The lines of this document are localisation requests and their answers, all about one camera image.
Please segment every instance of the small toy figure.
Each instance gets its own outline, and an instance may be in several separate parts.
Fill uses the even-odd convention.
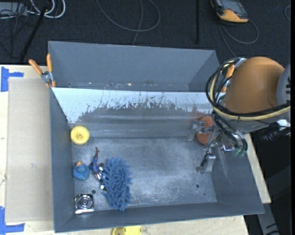
[[[90,176],[90,170],[86,164],[79,161],[73,167],[73,176],[77,180],[85,181]]]
[[[99,153],[99,149],[95,147],[95,155],[93,157],[92,163],[89,164],[89,169],[93,171],[96,179],[100,181],[102,178],[103,168],[102,168],[102,164],[98,166],[98,153]]]

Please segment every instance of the metal bracket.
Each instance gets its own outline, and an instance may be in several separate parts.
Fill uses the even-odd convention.
[[[216,159],[215,155],[213,155],[212,153],[207,153],[204,156],[204,159],[201,163],[200,170],[199,170],[200,173],[211,172],[213,169],[215,159]]]
[[[205,128],[205,121],[193,121],[192,127],[188,133],[188,140],[192,141],[195,138],[196,133],[206,134],[212,133],[214,131],[214,127],[210,126],[209,128]]]

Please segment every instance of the gray bin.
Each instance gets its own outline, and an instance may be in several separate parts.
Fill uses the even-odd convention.
[[[213,50],[51,41],[49,53],[57,83],[50,90],[55,232],[264,212],[247,156],[216,154],[212,172],[200,173],[205,147],[187,139],[192,120],[212,111],[204,92],[219,65]],[[84,145],[70,139],[77,125],[90,131]],[[95,147],[99,163],[122,157],[131,166],[124,211],[109,207],[92,175],[72,177]],[[93,195],[94,212],[75,214],[78,194]]]

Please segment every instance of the blue duster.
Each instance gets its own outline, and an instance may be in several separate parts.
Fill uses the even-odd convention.
[[[104,166],[102,174],[103,184],[107,192],[102,194],[107,198],[111,208],[123,211],[130,203],[131,193],[129,184],[132,184],[129,165],[121,158],[111,158]]]

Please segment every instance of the black floor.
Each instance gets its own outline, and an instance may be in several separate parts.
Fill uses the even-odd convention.
[[[31,7],[30,0],[0,1],[20,2]],[[42,9],[46,0],[33,1]],[[213,49],[219,62],[234,55],[265,56],[286,67],[291,62],[291,0],[240,2],[249,13],[249,23],[224,26],[210,0],[199,0],[198,11],[196,0],[65,0],[65,14],[59,19],[43,18],[26,53],[23,52],[39,16],[0,18],[0,64],[27,64],[32,58],[39,65],[46,65],[48,41],[57,40]],[[62,1],[55,0],[55,7],[55,11],[61,13]],[[290,137],[263,142],[262,133],[252,135],[265,180],[290,166]],[[290,201],[291,188],[276,196],[271,204],[280,234],[284,235],[290,234]],[[257,216],[246,216],[246,224],[250,235],[262,234]]]

